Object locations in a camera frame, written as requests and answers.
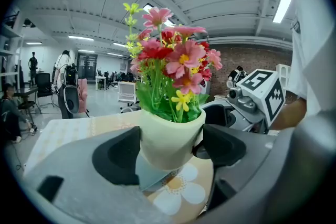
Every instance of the person's arm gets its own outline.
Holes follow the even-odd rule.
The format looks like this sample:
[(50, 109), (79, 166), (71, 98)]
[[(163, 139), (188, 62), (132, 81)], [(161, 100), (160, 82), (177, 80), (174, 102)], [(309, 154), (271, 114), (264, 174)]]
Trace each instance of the person's arm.
[(303, 98), (299, 98), (295, 102), (285, 105), (273, 122), (270, 130), (283, 130), (290, 127), (296, 127), (304, 118), (306, 111), (307, 104)]
[(25, 117), (20, 111), (19, 109), (17, 109), (15, 103), (13, 101), (6, 101), (8, 102), (8, 110), (10, 113), (16, 115), (17, 117), (19, 117), (20, 120), (22, 120), (23, 122), (29, 122), (28, 118)]

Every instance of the brick wall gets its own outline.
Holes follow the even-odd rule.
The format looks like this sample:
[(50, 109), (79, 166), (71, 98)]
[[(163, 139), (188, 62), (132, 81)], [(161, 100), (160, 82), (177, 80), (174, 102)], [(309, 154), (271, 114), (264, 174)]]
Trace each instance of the brick wall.
[[(228, 94), (226, 81), (230, 72), (242, 66), (247, 73), (251, 73), (257, 68), (275, 70), (279, 63), (291, 65), (292, 54), (289, 51), (271, 51), (256, 48), (243, 47), (224, 47), (211, 46), (211, 49), (220, 51), (223, 68), (219, 71), (212, 69), (212, 79), (210, 88), (210, 97), (208, 101), (213, 101), (217, 94)], [(287, 103), (296, 99), (296, 96), (290, 92), (286, 94)]]

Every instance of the gray floor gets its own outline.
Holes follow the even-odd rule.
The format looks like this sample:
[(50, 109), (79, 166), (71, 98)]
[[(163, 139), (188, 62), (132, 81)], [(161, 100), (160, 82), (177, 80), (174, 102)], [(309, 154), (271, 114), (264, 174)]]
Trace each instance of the gray floor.
[[(54, 96), (55, 104), (58, 104), (57, 96)], [(31, 110), (33, 115), (34, 123), (36, 124), (38, 131), (34, 136), (30, 136), (29, 132), (24, 130), (26, 125), (20, 123), (20, 128), (22, 131), (23, 140), (18, 144), (9, 143), (5, 148), (5, 154), (8, 159), (8, 164), (10, 168), (15, 171), (18, 176), (21, 176), (23, 169), (18, 167), (26, 163), (30, 152), (32, 151), (40, 133), (43, 131), (45, 126), (51, 120), (61, 119), (60, 109), (58, 107), (53, 107), (50, 97), (42, 97), (38, 99), (41, 107), (42, 114), (40, 111), (34, 107)], [(110, 86), (109, 89), (104, 89), (96, 91), (96, 86), (94, 84), (88, 85), (88, 98), (87, 98), (87, 109), (90, 111), (89, 115), (92, 116), (104, 116), (110, 114), (120, 113), (120, 108), (125, 106), (123, 103), (118, 103), (118, 88)], [(86, 118), (85, 113), (80, 113), (75, 115), (76, 118)]]

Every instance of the white daisy print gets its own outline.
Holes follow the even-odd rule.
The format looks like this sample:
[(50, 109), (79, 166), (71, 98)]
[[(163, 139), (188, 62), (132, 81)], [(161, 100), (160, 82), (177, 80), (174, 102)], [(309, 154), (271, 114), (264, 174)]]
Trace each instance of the white daisy print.
[(181, 207), (182, 198), (190, 204), (200, 204), (205, 199), (204, 188), (191, 181), (197, 178), (198, 170), (192, 164), (185, 164), (182, 169), (171, 172), (147, 191), (160, 191), (154, 199), (154, 205), (163, 213), (172, 216)]

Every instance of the flower pot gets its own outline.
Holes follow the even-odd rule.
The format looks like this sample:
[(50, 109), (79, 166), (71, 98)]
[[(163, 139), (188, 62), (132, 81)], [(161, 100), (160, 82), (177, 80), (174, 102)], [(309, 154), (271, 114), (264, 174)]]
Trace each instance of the flower pot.
[(203, 135), (205, 111), (187, 123), (164, 120), (146, 110), (140, 115), (140, 153), (154, 167), (175, 170), (192, 157), (192, 147), (199, 135)]

